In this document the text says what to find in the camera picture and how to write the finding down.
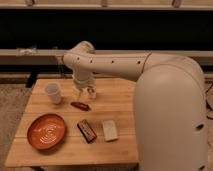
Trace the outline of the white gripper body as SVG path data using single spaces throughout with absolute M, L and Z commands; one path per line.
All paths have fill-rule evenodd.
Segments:
M 77 89 L 81 90 L 87 87 L 93 87 L 94 78 L 90 76 L 86 80 L 79 80 L 77 77 L 73 77 L 73 83 Z

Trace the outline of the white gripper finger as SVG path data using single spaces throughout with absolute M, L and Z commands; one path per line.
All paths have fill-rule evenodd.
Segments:
M 81 98 L 82 93 L 83 93 L 83 90 L 82 90 L 82 89 L 78 90 L 78 93 L 77 93 L 77 100 L 79 100 L 79 99 Z
M 97 96 L 95 89 L 91 87 L 88 88 L 88 94 L 90 99 L 95 99 Z

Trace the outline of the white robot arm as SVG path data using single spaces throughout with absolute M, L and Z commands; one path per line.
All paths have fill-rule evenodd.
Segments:
M 135 83 L 133 111 L 139 171 L 208 171 L 205 79 L 187 56 L 97 54 L 82 41 L 63 56 L 82 89 L 94 73 Z

